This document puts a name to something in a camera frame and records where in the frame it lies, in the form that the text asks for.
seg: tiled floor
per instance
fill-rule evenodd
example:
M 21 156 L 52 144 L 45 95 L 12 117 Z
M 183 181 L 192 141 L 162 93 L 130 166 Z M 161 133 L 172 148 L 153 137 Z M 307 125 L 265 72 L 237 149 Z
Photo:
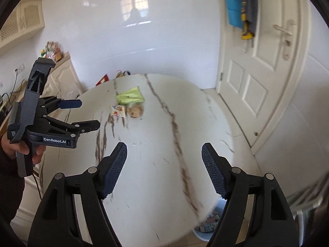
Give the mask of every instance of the tiled floor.
M 261 171 L 255 157 L 251 154 L 250 147 L 244 137 L 239 125 L 225 105 L 221 97 L 216 93 L 215 89 L 206 89 L 208 96 L 212 97 L 220 106 L 225 117 L 230 124 L 231 133 L 233 136 L 234 159 L 232 166 L 238 166 L 246 173 L 251 175 L 261 175 Z
M 233 136 L 233 145 L 234 145 L 234 159 L 232 166 L 238 166 L 243 169 L 246 173 L 252 175 L 261 175 L 259 166 L 256 162 L 255 157 L 251 154 L 250 147 L 232 114 L 229 109 L 221 99 L 221 97 L 216 93 L 214 89 L 207 89 L 205 92 L 212 97 L 218 105 L 223 110 L 225 117 L 230 124 L 231 133 Z M 244 241 L 246 238 L 246 234 L 248 231 L 248 224 L 251 215 L 251 207 L 252 207 L 253 198 L 250 196 L 248 199 L 246 213 L 244 215 L 245 219 L 243 221 L 241 231 L 239 237 L 237 239 L 237 243 Z M 192 232 L 188 235 L 184 236 L 177 242 L 169 244 L 169 247 L 183 247 L 183 246 L 191 246 L 191 247 L 205 247 L 207 242 L 199 240 Z

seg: hand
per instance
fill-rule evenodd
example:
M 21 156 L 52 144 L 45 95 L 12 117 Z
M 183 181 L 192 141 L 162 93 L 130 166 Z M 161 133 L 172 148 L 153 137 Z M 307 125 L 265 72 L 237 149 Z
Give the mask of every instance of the hand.
M 19 142 L 18 144 L 9 144 L 9 139 L 7 139 L 7 134 L 3 135 L 1 139 L 1 147 L 3 151 L 7 154 L 12 160 L 16 159 L 15 151 L 18 151 L 22 154 L 29 154 L 30 150 L 24 141 Z M 46 146 L 40 145 L 36 149 L 36 154 L 32 157 L 33 164 L 38 164 L 41 162 L 43 153 L 46 150 Z

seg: green snack bag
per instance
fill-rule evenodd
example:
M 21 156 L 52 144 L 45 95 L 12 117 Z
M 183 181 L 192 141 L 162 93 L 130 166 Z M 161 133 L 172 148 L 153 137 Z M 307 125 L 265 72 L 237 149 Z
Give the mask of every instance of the green snack bag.
M 118 103 L 120 105 L 127 105 L 133 102 L 134 103 L 144 102 L 144 98 L 140 93 L 138 87 L 134 87 L 124 93 L 117 95 L 116 99 L 118 100 Z

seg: black cable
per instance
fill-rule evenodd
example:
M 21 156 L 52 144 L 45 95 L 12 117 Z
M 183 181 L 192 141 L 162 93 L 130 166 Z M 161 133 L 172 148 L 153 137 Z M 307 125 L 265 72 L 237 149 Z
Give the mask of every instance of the black cable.
M 6 103 L 5 107 L 7 107 L 8 103 L 10 103 L 10 99 L 12 98 L 12 95 L 14 93 L 14 90 L 15 90 L 15 86 L 16 86 L 16 81 L 17 81 L 17 76 L 19 75 L 19 71 L 16 70 L 16 79 L 15 79 L 15 83 L 14 83 L 14 87 L 13 87 L 13 90 L 12 90 L 12 93 L 10 94 L 10 98 L 8 100 L 8 102 Z
M 34 180 L 35 180 L 35 182 L 36 182 L 36 184 L 37 184 L 37 188 L 38 188 L 38 192 L 39 192 L 39 197 L 40 197 L 40 199 L 42 200 L 42 198 L 41 198 L 41 193 L 40 193 L 40 189 L 39 189 L 39 185 L 38 185 L 38 182 L 37 182 L 37 179 L 36 179 L 36 177 L 34 176 L 34 174 L 32 174 L 33 175 L 33 178 L 34 178 Z
M 10 100 L 9 100 L 9 95 L 8 95 L 8 93 L 3 93 L 3 95 L 2 95 L 1 97 L 4 97 L 4 95 L 7 95 L 9 103 L 10 103 L 11 105 L 13 105 L 13 104 L 10 102 Z
M 22 82 L 21 82 L 21 86 L 20 86 L 19 90 L 14 92 L 14 94 L 15 94 L 15 98 L 14 98 L 14 99 L 17 98 L 16 94 L 17 94 L 17 93 L 20 93 L 20 92 L 22 91 L 22 87 L 23 87 L 23 83 L 24 83 L 24 82 L 25 82 L 25 81 L 22 80 Z

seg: oval table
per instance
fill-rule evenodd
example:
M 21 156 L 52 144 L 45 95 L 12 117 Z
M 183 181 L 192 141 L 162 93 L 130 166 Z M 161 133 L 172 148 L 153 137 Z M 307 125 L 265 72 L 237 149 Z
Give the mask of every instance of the oval table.
M 136 86 L 145 98 L 143 116 L 111 116 L 116 94 Z M 210 142 L 218 155 L 233 159 L 230 127 L 213 99 L 187 81 L 152 74 L 111 80 L 80 99 L 81 108 L 62 110 L 58 119 L 97 119 L 101 127 L 82 134 L 76 149 L 47 147 L 40 171 L 43 190 L 56 173 L 81 174 L 124 142 L 126 163 L 113 193 L 103 201 L 123 247 L 163 246 L 204 220 L 219 195 L 203 164 L 201 147 Z M 76 204 L 83 239 L 90 242 L 78 196 Z

